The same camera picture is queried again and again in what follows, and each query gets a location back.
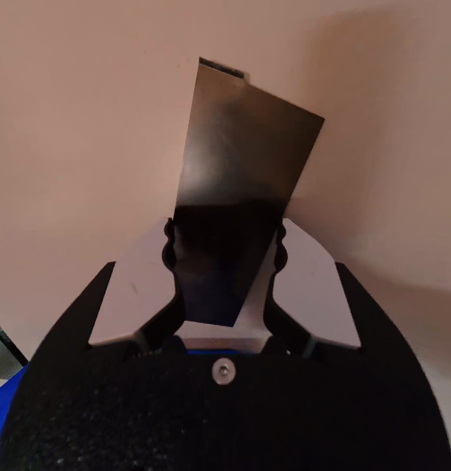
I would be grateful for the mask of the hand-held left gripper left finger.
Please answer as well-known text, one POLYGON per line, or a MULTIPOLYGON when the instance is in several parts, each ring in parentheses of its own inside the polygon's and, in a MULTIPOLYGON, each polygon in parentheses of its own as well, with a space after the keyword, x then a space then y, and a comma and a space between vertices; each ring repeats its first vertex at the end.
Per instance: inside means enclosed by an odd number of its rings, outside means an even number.
POLYGON ((174 272, 175 229, 161 219, 115 262, 89 343, 131 340, 155 351, 185 321, 185 304, 174 272))

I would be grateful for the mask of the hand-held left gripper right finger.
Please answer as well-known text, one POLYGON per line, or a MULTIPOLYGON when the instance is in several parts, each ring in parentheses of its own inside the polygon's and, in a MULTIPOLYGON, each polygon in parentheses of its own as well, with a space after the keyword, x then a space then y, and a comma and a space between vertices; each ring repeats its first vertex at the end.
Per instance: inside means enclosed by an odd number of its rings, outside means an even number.
POLYGON ((327 250, 290 219, 275 237, 263 320, 289 354, 310 358, 319 344, 358 350, 361 341, 327 250))

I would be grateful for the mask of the black bin divider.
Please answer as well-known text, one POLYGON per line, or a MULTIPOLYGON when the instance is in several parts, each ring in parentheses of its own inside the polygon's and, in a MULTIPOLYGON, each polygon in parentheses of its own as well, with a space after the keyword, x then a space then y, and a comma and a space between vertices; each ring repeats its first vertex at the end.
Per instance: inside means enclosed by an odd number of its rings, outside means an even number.
POLYGON ((186 321, 234 326, 324 122, 199 58, 173 217, 186 321))

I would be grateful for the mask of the grey desk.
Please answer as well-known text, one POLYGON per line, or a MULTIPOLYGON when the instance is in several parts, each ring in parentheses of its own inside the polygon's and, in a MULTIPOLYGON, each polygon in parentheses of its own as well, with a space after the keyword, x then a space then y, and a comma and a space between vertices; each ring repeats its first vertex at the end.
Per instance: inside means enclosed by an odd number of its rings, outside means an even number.
POLYGON ((199 56, 325 118, 287 215, 451 376, 451 1, 0 1, 14 343, 173 212, 199 56))

